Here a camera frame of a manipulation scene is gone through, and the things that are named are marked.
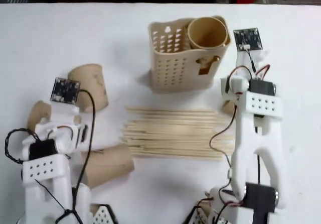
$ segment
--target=pile of wooden sticks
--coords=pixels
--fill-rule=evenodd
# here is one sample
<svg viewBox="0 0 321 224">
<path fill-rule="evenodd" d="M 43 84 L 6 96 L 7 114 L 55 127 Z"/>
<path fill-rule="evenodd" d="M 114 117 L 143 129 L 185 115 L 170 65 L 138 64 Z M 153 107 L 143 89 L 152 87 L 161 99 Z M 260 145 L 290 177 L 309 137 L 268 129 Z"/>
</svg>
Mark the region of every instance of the pile of wooden sticks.
<svg viewBox="0 0 321 224">
<path fill-rule="evenodd" d="M 212 135 L 224 129 L 227 117 L 212 110 L 160 110 L 127 107 L 136 116 L 125 125 L 122 143 L 133 155 L 185 156 L 221 158 L 222 154 L 209 147 Z M 231 153 L 232 136 L 219 135 L 212 146 Z"/>
</svg>

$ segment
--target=circuit board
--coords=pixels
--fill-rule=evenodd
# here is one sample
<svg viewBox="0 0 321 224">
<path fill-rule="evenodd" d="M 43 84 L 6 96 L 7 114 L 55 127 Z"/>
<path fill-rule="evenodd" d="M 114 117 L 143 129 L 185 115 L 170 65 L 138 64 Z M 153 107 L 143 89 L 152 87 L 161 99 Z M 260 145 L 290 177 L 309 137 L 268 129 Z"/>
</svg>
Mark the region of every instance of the circuit board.
<svg viewBox="0 0 321 224">
<path fill-rule="evenodd" d="M 259 30 L 257 28 L 234 30 L 234 37 L 238 52 L 263 49 Z M 249 45 L 250 48 L 244 49 L 244 45 Z"/>
<path fill-rule="evenodd" d="M 50 101 L 75 104 L 80 82 L 65 78 L 56 78 Z"/>
</svg>

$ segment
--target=perforated basket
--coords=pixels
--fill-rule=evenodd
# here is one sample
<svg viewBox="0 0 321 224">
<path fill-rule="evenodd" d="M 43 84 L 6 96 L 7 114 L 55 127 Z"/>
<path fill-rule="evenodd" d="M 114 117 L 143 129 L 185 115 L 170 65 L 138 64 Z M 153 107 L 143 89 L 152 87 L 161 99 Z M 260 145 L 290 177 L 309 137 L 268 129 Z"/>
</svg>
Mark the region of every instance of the perforated basket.
<svg viewBox="0 0 321 224">
<path fill-rule="evenodd" d="M 225 20 L 218 18 L 227 29 Z M 230 44 L 228 33 L 223 47 L 212 50 L 191 49 L 187 27 L 193 18 L 165 23 L 151 23 L 148 27 L 151 49 L 151 82 L 155 92 L 188 91 L 211 86 L 217 68 Z M 207 71 L 201 71 L 197 61 L 217 57 Z"/>
</svg>

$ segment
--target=brown paper tube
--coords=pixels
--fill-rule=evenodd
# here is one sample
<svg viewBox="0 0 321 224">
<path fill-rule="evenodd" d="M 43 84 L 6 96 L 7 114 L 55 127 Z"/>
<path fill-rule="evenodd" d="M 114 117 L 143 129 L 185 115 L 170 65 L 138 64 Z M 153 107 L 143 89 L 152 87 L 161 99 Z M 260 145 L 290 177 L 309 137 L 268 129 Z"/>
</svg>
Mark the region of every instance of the brown paper tube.
<svg viewBox="0 0 321 224">
<path fill-rule="evenodd" d="M 42 118 L 50 118 L 51 116 L 51 106 L 48 103 L 43 101 L 38 101 L 32 107 L 28 121 L 27 121 L 27 128 L 35 131 L 36 124 L 40 122 Z"/>
<path fill-rule="evenodd" d="M 126 145 L 106 148 L 101 152 L 92 152 L 86 167 L 88 185 L 90 188 L 95 188 L 133 170 L 134 161 Z"/>
<path fill-rule="evenodd" d="M 202 17 L 193 20 L 189 24 L 187 32 L 193 49 L 213 50 L 223 47 L 228 39 L 226 26 L 214 17 Z M 219 60 L 220 57 L 217 55 L 198 59 L 196 62 L 201 65 L 200 75 L 207 74 L 211 64 Z"/>
<path fill-rule="evenodd" d="M 97 111 L 108 105 L 108 97 L 101 65 L 86 64 L 79 66 L 68 74 L 68 79 L 80 81 L 80 88 L 91 93 L 94 98 Z M 90 97 L 85 92 L 80 92 L 78 94 L 77 105 L 86 113 L 92 111 Z"/>
</svg>

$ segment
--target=white robotic arm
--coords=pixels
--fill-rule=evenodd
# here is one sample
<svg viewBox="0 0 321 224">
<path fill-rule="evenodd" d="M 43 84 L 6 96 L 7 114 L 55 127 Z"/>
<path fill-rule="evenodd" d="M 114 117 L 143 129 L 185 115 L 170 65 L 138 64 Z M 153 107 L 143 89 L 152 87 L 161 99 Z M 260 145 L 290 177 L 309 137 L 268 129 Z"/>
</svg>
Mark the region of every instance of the white robotic arm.
<svg viewBox="0 0 321 224">
<path fill-rule="evenodd" d="M 284 216 L 279 214 L 279 209 L 287 204 L 281 137 L 282 101 L 275 96 L 275 85 L 255 74 L 258 66 L 254 65 L 251 56 L 258 59 L 262 54 L 257 29 L 234 31 L 234 35 L 238 48 L 236 69 L 239 70 L 235 75 L 221 79 L 223 98 L 233 100 L 237 106 L 235 150 L 228 172 L 233 195 L 222 193 L 226 206 L 221 215 L 231 224 L 286 223 Z M 261 133 L 257 133 L 255 128 L 259 128 Z M 270 175 L 270 186 L 246 182 L 253 154 L 264 161 Z M 218 194 L 218 188 L 211 190 L 212 206 L 221 209 L 224 203 Z M 212 223 L 214 216 L 213 212 L 208 224 Z"/>
</svg>

